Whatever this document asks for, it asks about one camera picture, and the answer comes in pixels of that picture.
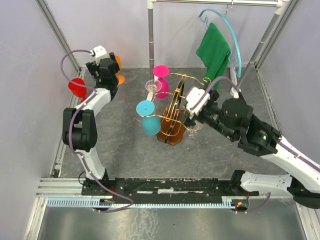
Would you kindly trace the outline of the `orange wine glass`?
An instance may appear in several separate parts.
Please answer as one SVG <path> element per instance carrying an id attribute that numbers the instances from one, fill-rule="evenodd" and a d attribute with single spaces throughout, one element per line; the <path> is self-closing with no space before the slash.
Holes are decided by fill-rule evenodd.
<path id="1" fill-rule="evenodd" d="M 109 54 L 109 65 L 108 65 L 109 78 L 115 85 L 121 85 L 125 82 L 125 77 L 120 74 L 122 70 L 121 59 L 114 52 Z"/>

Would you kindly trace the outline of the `red wine glass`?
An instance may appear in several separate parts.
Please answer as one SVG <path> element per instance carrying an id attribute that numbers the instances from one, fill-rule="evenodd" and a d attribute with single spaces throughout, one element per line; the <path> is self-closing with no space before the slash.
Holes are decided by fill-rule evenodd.
<path id="1" fill-rule="evenodd" d="M 74 78 L 71 82 L 68 83 L 68 88 L 73 95 L 80 99 L 80 103 L 86 100 L 87 88 L 84 87 L 85 82 L 82 78 Z"/>

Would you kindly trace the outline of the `pink wine glass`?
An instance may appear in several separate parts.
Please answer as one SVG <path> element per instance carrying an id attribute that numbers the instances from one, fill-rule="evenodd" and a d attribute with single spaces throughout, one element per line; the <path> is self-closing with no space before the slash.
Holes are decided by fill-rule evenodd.
<path id="1" fill-rule="evenodd" d="M 157 99 L 165 99 L 169 96 L 170 86 L 165 80 L 165 77 L 169 75 L 170 70 L 165 65 L 157 65 L 153 69 L 153 74 L 157 77 L 157 80 L 161 83 L 161 88 L 156 92 L 155 97 Z"/>

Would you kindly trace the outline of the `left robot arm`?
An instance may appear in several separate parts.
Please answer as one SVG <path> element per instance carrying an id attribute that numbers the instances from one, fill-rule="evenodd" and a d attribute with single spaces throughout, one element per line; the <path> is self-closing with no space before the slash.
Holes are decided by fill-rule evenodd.
<path id="1" fill-rule="evenodd" d="M 99 195 L 106 195 L 110 191 L 110 182 L 107 170 L 102 165 L 97 153 L 96 143 L 98 131 L 96 115 L 109 104 L 118 91 L 119 80 L 116 74 L 120 71 L 113 52 L 108 53 L 99 45 L 92 50 L 77 49 L 67 53 L 60 62 L 60 70 L 64 77 L 63 64 L 66 57 L 73 53 L 89 53 L 95 58 L 88 62 L 86 67 L 95 86 L 80 84 L 66 78 L 70 84 L 85 90 L 92 90 L 91 94 L 76 107 L 67 107 L 63 111 L 62 141 L 80 159 L 85 170 L 85 181 L 93 184 L 93 190 Z"/>

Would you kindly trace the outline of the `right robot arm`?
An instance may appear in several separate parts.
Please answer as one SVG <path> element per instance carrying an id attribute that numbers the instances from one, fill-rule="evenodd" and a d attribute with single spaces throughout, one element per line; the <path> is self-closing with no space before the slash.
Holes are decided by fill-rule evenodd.
<path id="1" fill-rule="evenodd" d="M 236 196 L 243 192 L 290 194 L 295 202 L 310 209 L 320 207 L 320 165 L 294 147 L 270 124 L 261 121 L 242 93 L 225 100 L 218 107 L 219 93 L 193 87 L 185 97 L 183 121 L 192 126 L 198 121 L 215 129 L 245 153 L 267 160 L 286 175 L 259 175 L 240 171 L 229 182 L 229 191 Z"/>

